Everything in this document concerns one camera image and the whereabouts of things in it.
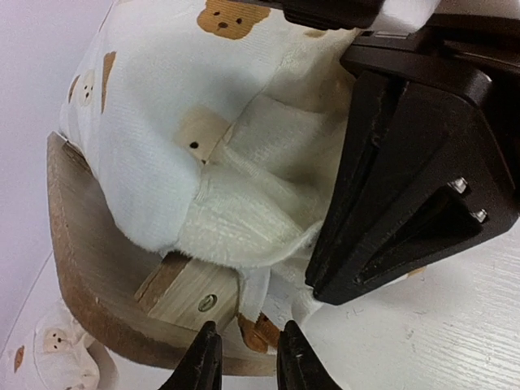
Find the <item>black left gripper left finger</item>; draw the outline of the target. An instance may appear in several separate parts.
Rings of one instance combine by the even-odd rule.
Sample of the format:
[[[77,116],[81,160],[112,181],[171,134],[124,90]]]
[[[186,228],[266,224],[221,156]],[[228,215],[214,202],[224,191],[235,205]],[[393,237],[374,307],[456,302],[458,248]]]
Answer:
[[[207,321],[159,390],[221,390],[222,363],[222,338],[215,322]]]

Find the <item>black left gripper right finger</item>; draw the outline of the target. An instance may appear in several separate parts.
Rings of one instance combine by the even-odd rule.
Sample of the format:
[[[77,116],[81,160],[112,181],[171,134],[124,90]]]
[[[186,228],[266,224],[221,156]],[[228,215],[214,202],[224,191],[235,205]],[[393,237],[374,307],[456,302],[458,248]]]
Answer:
[[[279,336],[276,374],[281,390],[341,390],[293,320]]]

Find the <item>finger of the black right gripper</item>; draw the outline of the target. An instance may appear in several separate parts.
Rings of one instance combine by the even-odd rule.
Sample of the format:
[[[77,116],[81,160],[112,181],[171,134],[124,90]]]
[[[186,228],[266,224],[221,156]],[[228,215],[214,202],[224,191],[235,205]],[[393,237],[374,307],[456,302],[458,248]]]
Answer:
[[[323,291],[338,306],[399,277],[507,232],[518,210],[467,210],[437,195],[441,205],[417,211],[352,211],[340,231],[349,254]]]
[[[313,298],[331,301],[323,291],[336,277],[349,254],[349,240],[340,236],[350,213],[366,185],[385,126],[395,113],[406,83],[398,77],[364,71],[353,86],[349,119],[331,204],[319,234],[305,283],[313,289]]]

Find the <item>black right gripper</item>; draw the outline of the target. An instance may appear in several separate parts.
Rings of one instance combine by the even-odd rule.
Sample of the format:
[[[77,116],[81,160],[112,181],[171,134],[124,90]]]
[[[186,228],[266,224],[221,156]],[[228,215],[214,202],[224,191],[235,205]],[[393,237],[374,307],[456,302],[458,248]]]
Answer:
[[[352,211],[438,208],[438,194],[467,210],[518,210],[518,116],[507,98],[516,73],[492,58],[496,43],[515,43],[510,19],[451,17],[404,39],[361,36],[341,65],[406,83],[385,126],[379,153]]]

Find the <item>wooden pet bed frame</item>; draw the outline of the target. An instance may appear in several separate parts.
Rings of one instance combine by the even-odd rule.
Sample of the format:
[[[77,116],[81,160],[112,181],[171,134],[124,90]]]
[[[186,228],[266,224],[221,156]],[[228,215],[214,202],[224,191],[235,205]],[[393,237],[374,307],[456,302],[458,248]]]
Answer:
[[[83,157],[55,133],[48,136],[46,155],[59,288],[86,331],[131,361],[174,368],[212,320],[223,338],[225,374],[275,373],[273,356],[243,344],[234,271],[137,247],[115,226]]]

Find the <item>bear print cushion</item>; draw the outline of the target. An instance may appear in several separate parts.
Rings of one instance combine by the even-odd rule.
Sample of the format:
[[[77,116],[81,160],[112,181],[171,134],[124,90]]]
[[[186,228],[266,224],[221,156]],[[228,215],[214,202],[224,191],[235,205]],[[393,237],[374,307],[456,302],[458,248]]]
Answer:
[[[332,201],[356,30],[290,24],[233,1],[114,1],[72,79],[60,133],[116,226],[153,253],[238,274],[245,345],[272,354],[270,279],[292,317],[320,307],[304,274]]]

